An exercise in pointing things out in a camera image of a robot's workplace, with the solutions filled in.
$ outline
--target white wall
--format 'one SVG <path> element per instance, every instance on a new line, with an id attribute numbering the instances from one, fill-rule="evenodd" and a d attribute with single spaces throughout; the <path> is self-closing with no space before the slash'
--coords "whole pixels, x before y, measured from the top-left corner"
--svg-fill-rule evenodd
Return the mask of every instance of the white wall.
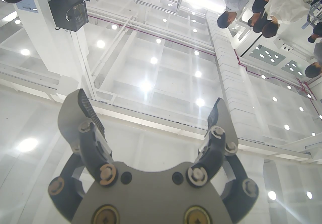
<path id="1" fill-rule="evenodd" d="M 305 165 L 266 161 L 264 179 L 268 191 L 276 193 L 269 200 L 271 224 L 320 223 L 322 219 L 322 169 Z M 310 200 L 306 193 L 310 191 Z"/>

